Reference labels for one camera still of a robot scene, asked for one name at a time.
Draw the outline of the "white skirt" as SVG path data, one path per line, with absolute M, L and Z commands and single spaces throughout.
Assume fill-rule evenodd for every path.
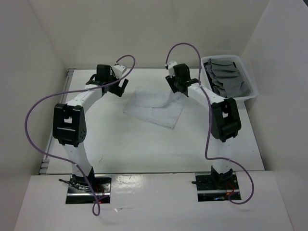
M 133 118 L 174 129 L 184 103 L 184 95 L 180 92 L 136 87 L 123 112 Z

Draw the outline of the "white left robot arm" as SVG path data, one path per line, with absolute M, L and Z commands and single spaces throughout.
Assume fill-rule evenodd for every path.
M 69 184 L 87 193 L 94 190 L 96 180 L 84 147 L 87 135 L 85 114 L 106 93 L 110 92 L 118 97 L 123 95 L 128 80 L 125 79 L 122 86 L 119 85 L 119 80 L 125 71 L 126 67 L 120 64 L 97 65 L 96 73 L 86 82 L 83 92 L 54 107 L 52 135 L 73 162 Z

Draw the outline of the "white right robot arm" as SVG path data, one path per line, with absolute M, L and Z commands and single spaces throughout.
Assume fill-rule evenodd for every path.
M 242 124 L 233 98 L 224 98 L 202 85 L 200 77 L 191 78 L 189 67 L 171 61 L 165 64 L 166 80 L 173 93 L 196 100 L 209 112 L 209 129 L 205 145 L 205 158 L 212 161 L 210 180 L 216 189 L 222 189 L 231 180 L 230 154 L 226 151 L 238 135 Z

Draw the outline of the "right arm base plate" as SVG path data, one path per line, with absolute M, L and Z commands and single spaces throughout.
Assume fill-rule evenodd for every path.
M 192 184 L 196 186 L 198 202 L 228 201 L 229 197 L 233 201 L 241 200 L 235 174 L 220 186 L 214 184 L 209 173 L 195 175 Z

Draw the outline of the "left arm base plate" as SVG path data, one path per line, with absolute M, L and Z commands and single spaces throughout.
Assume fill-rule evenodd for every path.
M 95 181 L 93 190 L 97 196 L 100 204 L 109 204 L 111 199 L 111 176 L 97 174 L 95 175 Z M 77 184 L 76 186 L 69 183 L 66 201 L 68 205 L 77 204 L 93 204 L 95 202 L 93 194 L 87 184 Z

